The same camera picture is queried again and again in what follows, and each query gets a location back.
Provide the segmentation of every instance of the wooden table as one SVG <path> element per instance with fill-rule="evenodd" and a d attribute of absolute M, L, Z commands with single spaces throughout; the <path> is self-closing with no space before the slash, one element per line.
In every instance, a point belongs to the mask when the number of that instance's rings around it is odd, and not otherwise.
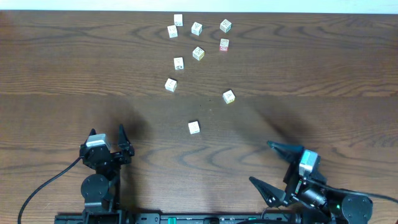
<path fill-rule="evenodd" d="M 122 169 L 130 209 L 261 212 L 249 176 L 284 189 L 288 167 L 267 140 L 316 150 L 334 187 L 398 197 L 398 16 L 183 15 L 170 39 L 173 13 L 1 12 L 0 223 L 16 222 L 91 128 L 115 143 L 119 123 L 136 148 Z M 236 101 L 226 105 L 229 89 Z M 190 135 L 194 120 L 201 131 Z M 81 212 L 80 185 L 92 173 L 76 165 L 33 198 L 22 222 Z M 395 223 L 397 211 L 374 199 L 371 223 Z"/>

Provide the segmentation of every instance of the black cable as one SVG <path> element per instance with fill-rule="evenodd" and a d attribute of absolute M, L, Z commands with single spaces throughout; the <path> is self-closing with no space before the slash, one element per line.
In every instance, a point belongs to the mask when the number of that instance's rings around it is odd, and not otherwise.
<path fill-rule="evenodd" d="M 24 213 L 25 207 L 26 205 L 30 202 L 30 200 L 32 199 L 32 197 L 37 194 L 37 192 L 39 192 L 40 190 L 42 190 L 43 187 L 45 187 L 47 184 L 53 182 L 55 179 L 57 179 L 58 177 L 62 176 L 64 173 L 68 172 L 68 170 L 70 170 L 74 165 L 76 165 L 76 163 L 79 162 L 81 158 L 79 157 L 77 160 L 75 160 L 72 164 L 70 164 L 70 166 L 68 166 L 65 170 L 63 170 L 61 173 L 57 174 L 55 177 L 51 178 L 50 180 L 46 181 L 44 184 L 42 184 L 40 187 L 38 187 L 35 191 L 33 191 L 33 193 L 26 199 L 25 203 L 23 204 L 23 206 L 21 207 L 21 210 L 19 211 L 18 214 L 18 224 L 21 224 L 21 220 L 22 220 L 22 213 Z"/>
<path fill-rule="evenodd" d="M 264 215 L 266 214 L 266 212 L 267 212 L 268 209 L 269 209 L 269 206 L 268 206 L 266 209 L 264 209 L 264 211 L 262 211 L 262 213 L 261 213 L 261 219 L 264 219 Z"/>
<path fill-rule="evenodd" d="M 319 187 L 322 187 L 322 188 L 324 188 L 324 189 L 332 190 L 332 191 L 334 191 L 334 192 L 338 192 L 338 193 L 342 193 L 342 194 L 352 194 L 352 195 L 365 196 L 365 197 L 376 197 L 376 198 L 381 198 L 381 199 L 384 199 L 384 200 L 389 200 L 389 201 L 391 201 L 391 202 L 398 203 L 398 199 L 389 197 L 389 196 L 387 196 L 387 195 L 374 194 L 374 193 L 365 193 L 365 192 L 358 192 L 358 191 L 354 191 L 354 190 L 353 190 L 353 191 L 350 191 L 350 190 L 336 189 L 336 188 L 334 188 L 334 187 L 330 187 L 330 186 L 328 186 L 328 185 L 318 183 L 318 182 L 316 182 L 316 181 L 314 181 L 314 180 L 306 180 L 306 181 L 310 182 L 311 184 L 318 185 Z"/>
<path fill-rule="evenodd" d="M 279 211 L 281 211 L 281 214 L 282 214 L 287 220 L 289 220 L 289 218 L 288 218 L 285 214 L 283 214 L 283 211 L 282 211 L 279 207 L 276 207 L 276 208 L 278 208 Z M 267 210 L 268 210 L 268 209 L 270 209 L 269 206 L 268 206 L 266 209 L 264 209 L 264 211 L 262 211 L 262 213 L 261 213 L 261 219 L 264 219 L 264 215 L 267 213 Z"/>
<path fill-rule="evenodd" d="M 287 218 L 287 216 L 285 215 L 285 214 L 283 214 L 283 211 L 279 208 L 279 207 L 276 207 L 276 208 L 278 208 L 279 209 L 279 211 L 281 211 L 282 213 L 282 215 L 287 219 L 287 220 L 289 220 L 289 218 Z"/>
<path fill-rule="evenodd" d="M 256 224 L 256 223 L 286 224 L 286 223 L 291 223 L 291 222 L 285 222 L 285 221 L 280 221 L 280 220 L 260 219 L 260 220 L 246 220 L 246 221 L 238 222 L 237 224 Z"/>

